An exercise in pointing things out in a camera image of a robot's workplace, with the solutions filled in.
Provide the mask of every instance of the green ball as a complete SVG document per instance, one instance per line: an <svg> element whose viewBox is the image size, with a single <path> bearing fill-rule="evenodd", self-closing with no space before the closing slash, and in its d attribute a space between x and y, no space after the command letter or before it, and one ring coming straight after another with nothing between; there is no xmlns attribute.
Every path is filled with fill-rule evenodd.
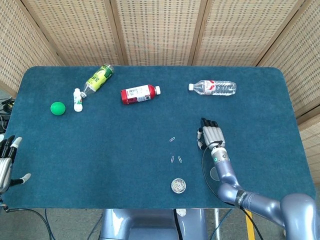
<svg viewBox="0 0 320 240"><path fill-rule="evenodd" d="M50 110L54 115L59 116L65 113L66 106L62 102L56 101L51 104Z"/></svg>

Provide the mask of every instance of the green bottle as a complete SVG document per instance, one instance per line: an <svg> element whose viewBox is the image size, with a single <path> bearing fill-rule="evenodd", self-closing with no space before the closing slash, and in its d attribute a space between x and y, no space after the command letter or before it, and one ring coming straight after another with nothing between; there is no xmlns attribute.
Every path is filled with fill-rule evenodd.
<svg viewBox="0 0 320 240"><path fill-rule="evenodd" d="M86 98L88 94L95 93L113 74L115 70L110 64L105 64L85 82L81 97Z"/></svg>

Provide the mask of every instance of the gray floor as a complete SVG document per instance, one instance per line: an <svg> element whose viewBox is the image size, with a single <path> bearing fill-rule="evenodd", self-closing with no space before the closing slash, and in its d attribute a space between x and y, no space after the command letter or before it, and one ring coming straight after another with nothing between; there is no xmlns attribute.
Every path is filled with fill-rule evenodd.
<svg viewBox="0 0 320 240"><path fill-rule="evenodd" d="M316 186L317 206L320 207L320 185ZM35 208L44 216L44 209ZM220 220L228 209L219 210ZM86 240L101 217L102 209L59 209L47 210L48 220L56 240ZM208 235L214 230L214 210L206 210ZM265 240L284 240L283 230L277 225L253 215L253 220L258 226ZM91 240L97 240L101 223L91 236ZM6 213L0 212L0 239L1 240L46 240L48 232L41 219L31 212L19 211ZM247 240L246 219L243 212L234 209L220 228L221 240Z"/></svg>

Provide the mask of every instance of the plastic bottle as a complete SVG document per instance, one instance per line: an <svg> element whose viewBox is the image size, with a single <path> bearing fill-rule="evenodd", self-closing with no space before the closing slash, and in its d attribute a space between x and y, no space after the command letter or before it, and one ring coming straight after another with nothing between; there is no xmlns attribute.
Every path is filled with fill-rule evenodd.
<svg viewBox="0 0 320 240"><path fill-rule="evenodd" d="M76 112L82 111L82 97L79 88L74 89L73 93L73 108Z"/></svg>
<svg viewBox="0 0 320 240"><path fill-rule="evenodd" d="M88 94L95 93L113 74L115 73L112 65L103 65L92 77L85 82L81 97L86 98Z"/></svg>
<svg viewBox="0 0 320 240"><path fill-rule="evenodd" d="M121 90L121 99L124 104L134 104L153 99L160 95L160 87L152 85L137 86Z"/></svg>
<svg viewBox="0 0 320 240"><path fill-rule="evenodd" d="M236 93L237 84L232 81L201 80L196 84L189 84L189 91L195 91L200 95L229 96Z"/></svg>

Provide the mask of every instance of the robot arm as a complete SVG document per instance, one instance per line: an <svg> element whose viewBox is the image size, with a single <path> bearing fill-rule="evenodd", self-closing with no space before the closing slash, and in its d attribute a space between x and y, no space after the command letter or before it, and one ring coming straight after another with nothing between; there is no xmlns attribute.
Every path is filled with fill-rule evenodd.
<svg viewBox="0 0 320 240"><path fill-rule="evenodd" d="M217 196L225 203L247 209L285 228L288 240L317 240L318 214L315 201L306 194L293 193L281 202L254 192L245 191L232 168L222 131L215 121L201 119L204 145L198 134L198 146L209 148L221 182Z"/></svg>

